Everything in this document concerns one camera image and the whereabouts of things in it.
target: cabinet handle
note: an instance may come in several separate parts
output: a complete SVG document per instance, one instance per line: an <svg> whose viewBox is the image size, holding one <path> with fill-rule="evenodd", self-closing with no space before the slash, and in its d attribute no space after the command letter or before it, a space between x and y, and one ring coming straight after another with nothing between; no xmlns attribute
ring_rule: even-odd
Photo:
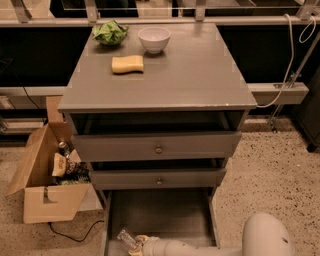
<svg viewBox="0 0 320 256"><path fill-rule="evenodd" d="M158 146L156 147L156 153L157 153L157 154L161 154L162 152L163 152L162 147L161 147L160 145L158 145Z"/></svg>
<svg viewBox="0 0 320 256"><path fill-rule="evenodd" d="M158 178L158 180L157 180L157 182L156 182L156 183L157 183L157 185L159 185L159 186L160 186L160 185L162 185L162 184L163 184L163 180L162 180L161 178Z"/></svg>

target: open cardboard box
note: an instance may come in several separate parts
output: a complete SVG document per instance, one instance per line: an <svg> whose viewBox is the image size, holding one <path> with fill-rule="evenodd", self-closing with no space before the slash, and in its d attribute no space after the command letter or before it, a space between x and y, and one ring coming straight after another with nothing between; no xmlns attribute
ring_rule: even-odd
<svg viewBox="0 0 320 256"><path fill-rule="evenodd" d="M50 186L58 143L71 144L71 130L58 112L61 96L47 97L48 124L28 139L6 196L24 189L24 223L72 220L77 211L102 209L92 184Z"/></svg>

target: speckled floor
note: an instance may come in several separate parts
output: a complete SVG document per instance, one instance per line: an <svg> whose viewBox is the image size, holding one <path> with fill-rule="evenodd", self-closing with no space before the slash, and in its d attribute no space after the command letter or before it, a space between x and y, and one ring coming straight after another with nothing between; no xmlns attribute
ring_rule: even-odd
<svg viewBox="0 0 320 256"><path fill-rule="evenodd" d="M214 206L221 246L241 246L246 219L268 212L287 227L297 255L320 252L320 151L308 153L306 142L289 119L279 119L279 133L265 119L248 120L228 172L216 192ZM0 248L12 255L99 255L103 223L82 243L51 232L47 224L22 223L23 192L4 197L23 147L0 148ZM54 228L81 239L102 211L81 212Z"/></svg>

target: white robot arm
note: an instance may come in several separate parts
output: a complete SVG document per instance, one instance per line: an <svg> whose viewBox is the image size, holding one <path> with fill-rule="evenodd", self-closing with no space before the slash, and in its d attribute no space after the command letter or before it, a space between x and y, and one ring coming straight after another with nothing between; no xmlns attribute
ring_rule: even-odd
<svg viewBox="0 0 320 256"><path fill-rule="evenodd" d="M294 256L286 227L267 213L252 215L246 222L241 248L194 247L177 240L139 235L129 237L125 230L118 238L129 247L131 256Z"/></svg>

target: green vegetable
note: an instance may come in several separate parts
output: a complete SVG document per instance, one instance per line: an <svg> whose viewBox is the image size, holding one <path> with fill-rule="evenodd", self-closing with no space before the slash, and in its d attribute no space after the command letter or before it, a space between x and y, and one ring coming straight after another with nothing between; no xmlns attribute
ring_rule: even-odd
<svg viewBox="0 0 320 256"><path fill-rule="evenodd" d="M109 46L121 44L127 35L129 26L120 26L115 20L109 21L102 26L92 28L93 39Z"/></svg>

